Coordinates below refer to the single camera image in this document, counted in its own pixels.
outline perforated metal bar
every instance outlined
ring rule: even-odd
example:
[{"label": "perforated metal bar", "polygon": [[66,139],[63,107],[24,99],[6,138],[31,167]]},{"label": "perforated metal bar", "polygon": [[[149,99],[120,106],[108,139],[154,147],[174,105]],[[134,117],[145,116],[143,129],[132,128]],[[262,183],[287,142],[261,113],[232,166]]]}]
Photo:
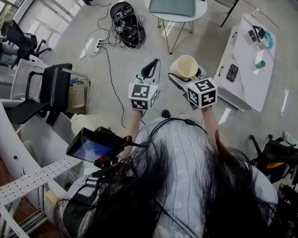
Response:
[{"label": "perforated metal bar", "polygon": [[80,162],[82,162],[82,160],[68,156],[42,168],[36,173],[27,174],[18,180],[0,187],[0,207],[10,204],[18,198],[24,197],[27,193],[44,185]]}]

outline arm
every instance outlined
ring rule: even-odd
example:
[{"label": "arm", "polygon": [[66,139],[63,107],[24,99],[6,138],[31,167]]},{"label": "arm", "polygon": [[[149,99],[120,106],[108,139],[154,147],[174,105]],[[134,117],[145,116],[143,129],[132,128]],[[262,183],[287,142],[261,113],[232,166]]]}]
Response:
[{"label": "arm", "polygon": [[228,146],[227,139],[220,130],[219,123],[218,123],[217,119],[214,116],[212,108],[210,106],[208,106],[206,108],[203,108],[202,109],[202,115],[203,115],[205,127],[206,127],[207,132],[208,132],[209,141],[212,144],[215,144],[215,141],[216,141],[215,133],[218,130],[221,143],[224,146]]},{"label": "arm", "polygon": [[[131,118],[128,121],[126,126],[126,133],[125,136],[131,136],[133,141],[136,139],[138,132],[139,132],[139,125],[141,121],[141,113],[139,110],[132,110]],[[119,161],[129,157],[132,146],[125,147],[125,150],[119,154]]]}]

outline black office chair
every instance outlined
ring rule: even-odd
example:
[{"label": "black office chair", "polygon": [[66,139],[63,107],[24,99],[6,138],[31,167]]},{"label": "black office chair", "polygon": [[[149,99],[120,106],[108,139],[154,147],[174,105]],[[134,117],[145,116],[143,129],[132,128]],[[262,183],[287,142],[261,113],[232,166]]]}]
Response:
[{"label": "black office chair", "polygon": [[[24,124],[35,114],[46,116],[47,111],[62,112],[68,108],[69,88],[72,65],[58,64],[48,67],[43,73],[30,72],[26,85],[25,101],[7,112],[11,123]],[[42,76],[40,102],[29,98],[31,78],[34,75]]]},{"label": "black office chair", "polygon": [[46,41],[42,40],[38,46],[36,36],[33,34],[24,33],[14,20],[6,20],[3,23],[1,35],[19,47],[17,52],[17,60],[14,64],[12,64],[11,68],[18,64],[20,59],[29,60],[30,55],[39,57],[39,55],[45,51],[52,50],[51,48],[45,48],[40,51],[42,44],[46,43]]},{"label": "black office chair", "polygon": [[268,135],[269,141],[262,152],[254,135],[250,135],[249,138],[254,142],[258,154],[258,157],[251,161],[251,164],[255,165],[266,176],[270,176],[271,183],[283,178],[286,164],[291,167],[289,171],[293,170],[292,179],[295,177],[298,168],[298,148],[294,148],[296,145],[283,145],[281,142],[284,140],[281,137],[273,140],[273,136]]}]

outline smartphone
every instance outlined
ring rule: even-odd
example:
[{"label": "smartphone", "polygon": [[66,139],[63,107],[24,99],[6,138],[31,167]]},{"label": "smartphone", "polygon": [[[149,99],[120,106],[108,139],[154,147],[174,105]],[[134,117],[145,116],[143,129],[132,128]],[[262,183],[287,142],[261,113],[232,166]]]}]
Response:
[{"label": "smartphone", "polygon": [[235,78],[236,78],[236,75],[237,75],[237,72],[238,72],[238,67],[235,66],[234,64],[232,64],[228,70],[228,74],[226,76],[226,78],[231,81],[231,82],[234,82],[235,81]]},{"label": "smartphone", "polygon": [[257,34],[258,38],[260,38],[261,40],[265,37],[266,32],[263,28],[261,28]]},{"label": "smartphone", "polygon": [[252,39],[253,42],[257,41],[257,38],[256,38],[255,33],[254,33],[253,30],[249,30],[248,34],[249,34],[249,36],[250,36],[250,38]]}]

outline power strip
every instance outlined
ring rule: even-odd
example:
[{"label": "power strip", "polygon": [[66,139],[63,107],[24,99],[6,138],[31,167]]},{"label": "power strip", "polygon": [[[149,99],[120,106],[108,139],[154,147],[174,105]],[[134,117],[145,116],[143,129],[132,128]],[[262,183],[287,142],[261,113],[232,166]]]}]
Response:
[{"label": "power strip", "polygon": [[99,53],[99,49],[100,49],[100,48],[103,48],[104,45],[105,45],[105,43],[103,43],[103,39],[98,39],[98,40],[97,40],[97,44],[95,45],[95,48],[94,48],[94,52],[95,52],[96,54],[98,54],[98,53]]}]

